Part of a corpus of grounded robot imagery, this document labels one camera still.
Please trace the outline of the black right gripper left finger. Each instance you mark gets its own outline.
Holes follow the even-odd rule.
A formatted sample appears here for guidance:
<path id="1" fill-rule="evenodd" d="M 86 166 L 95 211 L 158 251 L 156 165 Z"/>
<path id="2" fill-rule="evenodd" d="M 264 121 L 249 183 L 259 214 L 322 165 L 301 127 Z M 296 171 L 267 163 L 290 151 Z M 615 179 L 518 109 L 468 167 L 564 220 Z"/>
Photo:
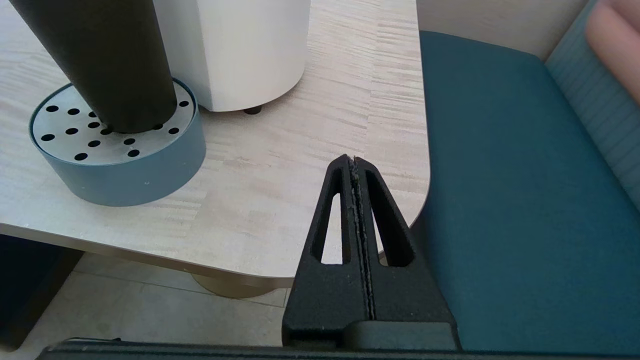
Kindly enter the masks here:
<path id="1" fill-rule="evenodd" d="M 334 196 L 340 203 L 342 262 L 326 264 L 322 257 Z M 370 229 L 358 166 L 343 154 L 326 170 L 282 319 L 283 346 L 342 347 L 350 325 L 374 317 Z"/>

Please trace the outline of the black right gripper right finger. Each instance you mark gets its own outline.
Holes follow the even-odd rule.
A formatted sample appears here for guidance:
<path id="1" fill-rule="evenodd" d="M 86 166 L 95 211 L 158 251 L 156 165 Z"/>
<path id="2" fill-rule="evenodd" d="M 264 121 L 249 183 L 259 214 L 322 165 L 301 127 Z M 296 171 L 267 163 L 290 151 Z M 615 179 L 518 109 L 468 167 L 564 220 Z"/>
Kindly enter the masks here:
<path id="1" fill-rule="evenodd" d="M 381 173 L 370 162 L 355 157 L 350 175 L 366 319 L 348 326 L 348 346 L 461 350 L 455 317 Z"/>

